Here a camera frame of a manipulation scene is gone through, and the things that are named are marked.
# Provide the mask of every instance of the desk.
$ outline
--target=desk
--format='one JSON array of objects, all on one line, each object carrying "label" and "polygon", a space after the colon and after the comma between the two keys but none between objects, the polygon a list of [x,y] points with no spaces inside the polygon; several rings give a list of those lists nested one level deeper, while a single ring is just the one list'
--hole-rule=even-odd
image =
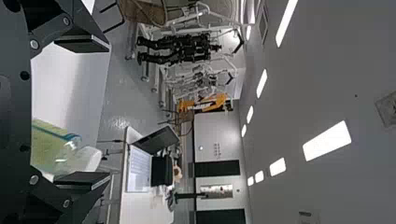
[{"label": "desk", "polygon": [[[142,135],[132,127],[125,130],[126,142],[132,143]],[[153,190],[149,193],[128,193],[126,182],[128,173],[128,153],[122,154],[121,191],[120,191],[120,224],[144,223],[144,224],[171,224],[174,221],[174,213],[168,210],[163,197],[155,197]]]}]

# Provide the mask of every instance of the white ceiling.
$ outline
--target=white ceiling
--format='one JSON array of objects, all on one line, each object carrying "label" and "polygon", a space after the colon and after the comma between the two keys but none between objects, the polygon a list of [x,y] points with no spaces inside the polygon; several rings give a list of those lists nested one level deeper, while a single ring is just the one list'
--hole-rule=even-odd
[{"label": "white ceiling", "polygon": [[[396,91],[396,19],[391,0],[300,0],[280,49],[275,35],[287,0],[268,0],[265,50],[257,27],[247,44],[241,126],[254,105],[244,150],[247,176],[284,157],[287,171],[249,188],[255,224],[298,223],[317,211],[321,224],[393,223],[396,130],[375,101]],[[262,69],[268,80],[256,87]],[[352,144],[306,162],[303,144],[345,119]]]}]

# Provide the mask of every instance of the yellow machine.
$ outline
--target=yellow machine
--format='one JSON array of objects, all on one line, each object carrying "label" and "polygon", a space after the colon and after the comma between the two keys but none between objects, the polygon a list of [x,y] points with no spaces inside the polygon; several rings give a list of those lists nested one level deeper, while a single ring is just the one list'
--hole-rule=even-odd
[{"label": "yellow machine", "polygon": [[177,111],[187,112],[189,110],[202,110],[203,112],[208,112],[220,108],[225,104],[226,100],[227,94],[225,93],[218,93],[214,96],[207,97],[199,103],[180,100],[178,102]]}]

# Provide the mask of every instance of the fluorescent light panel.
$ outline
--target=fluorescent light panel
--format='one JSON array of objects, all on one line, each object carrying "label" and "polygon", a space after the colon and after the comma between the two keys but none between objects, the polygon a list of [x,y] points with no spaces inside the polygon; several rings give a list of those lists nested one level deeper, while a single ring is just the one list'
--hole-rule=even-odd
[{"label": "fluorescent light panel", "polygon": [[251,177],[249,177],[248,179],[247,179],[247,185],[248,186],[252,186],[254,184],[254,179],[253,179],[253,176],[251,176]]},{"label": "fluorescent light panel", "polygon": [[260,183],[264,180],[264,172],[259,171],[257,174],[254,175],[254,179],[256,180],[256,183]]},{"label": "fluorescent light panel", "polygon": [[250,123],[251,118],[253,118],[253,105],[250,106],[250,109],[247,112],[247,124]]},{"label": "fluorescent light panel", "polygon": [[245,133],[247,133],[247,125],[246,124],[244,124],[244,127],[242,128],[242,132],[241,132],[242,137],[245,136]]},{"label": "fluorescent light panel", "polygon": [[265,82],[267,81],[267,70],[264,69],[264,71],[262,71],[262,77],[260,78],[260,82],[259,85],[257,86],[257,90],[256,90],[256,94],[257,94],[257,99],[260,98],[260,96],[262,95],[262,90],[264,89],[265,86]]},{"label": "fluorescent light panel", "polygon": [[250,39],[251,26],[247,27],[247,40]]},{"label": "fluorescent light panel", "polygon": [[286,171],[285,158],[281,158],[270,165],[271,176],[279,175]]},{"label": "fluorescent light panel", "polygon": [[276,44],[279,48],[282,44],[283,37],[285,36],[286,31],[288,30],[288,26],[293,16],[294,9],[296,8],[298,0],[289,0],[288,5],[286,6],[285,13],[283,14],[282,21],[280,22],[279,28],[276,32]]},{"label": "fluorescent light panel", "polygon": [[312,161],[351,142],[347,124],[343,120],[303,145],[305,160]]}]

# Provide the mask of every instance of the laptop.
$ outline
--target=laptop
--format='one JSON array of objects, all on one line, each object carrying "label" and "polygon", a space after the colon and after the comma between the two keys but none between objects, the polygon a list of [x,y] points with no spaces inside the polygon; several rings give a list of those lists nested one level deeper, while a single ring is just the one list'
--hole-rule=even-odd
[{"label": "laptop", "polygon": [[127,192],[149,192],[152,157],[165,147],[178,142],[172,128],[165,126],[129,145]]}]

